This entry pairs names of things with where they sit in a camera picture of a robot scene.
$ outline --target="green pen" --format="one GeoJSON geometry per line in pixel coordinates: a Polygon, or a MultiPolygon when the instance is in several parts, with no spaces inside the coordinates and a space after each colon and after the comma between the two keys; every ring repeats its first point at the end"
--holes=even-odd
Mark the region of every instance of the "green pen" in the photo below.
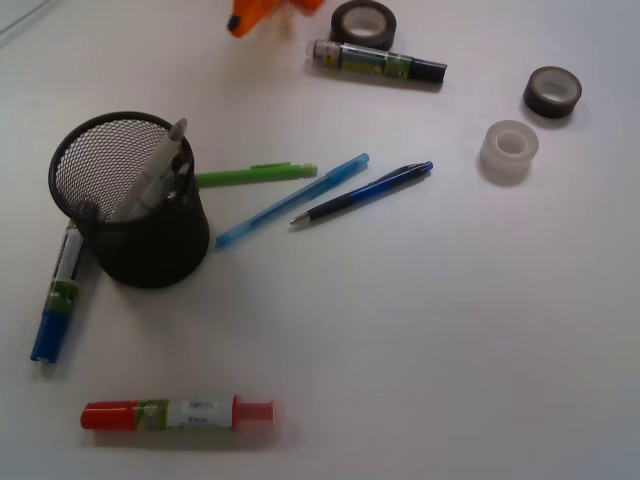
{"type": "Polygon", "coordinates": [[[198,173],[198,187],[215,187],[218,185],[237,185],[239,183],[273,182],[294,178],[315,177],[318,167],[311,163],[291,165],[291,163],[270,163],[255,165],[248,170],[231,170],[228,172],[198,173]]]}

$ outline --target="blue marker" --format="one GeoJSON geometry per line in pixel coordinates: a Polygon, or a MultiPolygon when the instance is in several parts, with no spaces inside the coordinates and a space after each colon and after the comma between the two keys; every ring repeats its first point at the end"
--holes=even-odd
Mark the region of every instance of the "blue marker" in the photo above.
{"type": "Polygon", "coordinates": [[[353,192],[345,193],[344,195],[312,208],[308,212],[298,215],[289,223],[291,223],[291,225],[298,225],[300,223],[317,220],[325,215],[338,212],[344,208],[350,207],[351,205],[355,205],[357,203],[364,202],[369,198],[381,195],[382,193],[413,179],[424,177],[432,168],[433,163],[431,162],[417,163],[415,165],[407,165],[406,167],[398,168],[369,185],[365,185],[353,192]]]}
{"type": "Polygon", "coordinates": [[[323,193],[328,192],[336,185],[339,185],[340,183],[345,181],[347,178],[365,169],[368,162],[369,155],[363,153],[353,160],[349,160],[347,163],[334,168],[324,177],[316,180],[311,185],[307,185],[303,189],[289,195],[284,200],[280,200],[275,205],[260,212],[255,217],[250,218],[246,222],[241,223],[240,225],[232,228],[226,233],[223,233],[216,239],[216,244],[219,247],[226,247],[238,238],[249,233],[251,230],[259,227],[263,223],[267,223],[274,218],[279,217],[280,215],[296,208],[304,202],[308,202],[316,197],[319,197],[323,193]]]}
{"type": "Polygon", "coordinates": [[[69,222],[60,247],[58,263],[38,329],[31,360],[56,363],[67,333],[80,288],[74,281],[82,253],[82,235],[73,222],[69,222]]]}

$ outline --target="mesh cup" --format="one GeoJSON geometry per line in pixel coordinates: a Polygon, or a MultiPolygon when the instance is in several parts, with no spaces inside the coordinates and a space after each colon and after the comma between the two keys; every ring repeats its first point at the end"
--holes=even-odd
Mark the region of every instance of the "mesh cup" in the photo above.
{"type": "Polygon", "coordinates": [[[140,288],[179,282],[200,264],[209,225],[186,138],[179,155],[189,165],[184,181],[150,215],[109,222],[142,166],[171,124],[153,115],[116,112],[71,132],[51,160],[49,190],[77,225],[85,245],[115,280],[140,288]]]}

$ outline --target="red cap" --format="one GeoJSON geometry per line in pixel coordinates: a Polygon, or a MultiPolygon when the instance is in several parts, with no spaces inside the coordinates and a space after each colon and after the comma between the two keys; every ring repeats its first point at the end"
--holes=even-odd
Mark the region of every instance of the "red cap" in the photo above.
{"type": "Polygon", "coordinates": [[[134,431],[137,401],[89,403],[82,412],[80,425],[87,430],[134,431]]]}
{"type": "Polygon", "coordinates": [[[273,424],[275,407],[269,403],[243,403],[238,396],[233,399],[232,423],[235,430],[244,422],[262,422],[273,424]]]}

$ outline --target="dark tape roll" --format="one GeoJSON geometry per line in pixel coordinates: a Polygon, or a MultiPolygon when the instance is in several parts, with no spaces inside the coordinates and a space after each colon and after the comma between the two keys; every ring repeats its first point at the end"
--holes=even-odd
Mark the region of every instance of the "dark tape roll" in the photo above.
{"type": "Polygon", "coordinates": [[[576,76],[558,67],[542,67],[531,74],[524,90],[524,103],[545,118],[564,118],[573,112],[582,96],[576,76]]]}
{"type": "Polygon", "coordinates": [[[359,47],[389,50],[396,36],[396,17],[372,0],[353,0],[340,5],[331,16],[331,40],[359,47]]]}

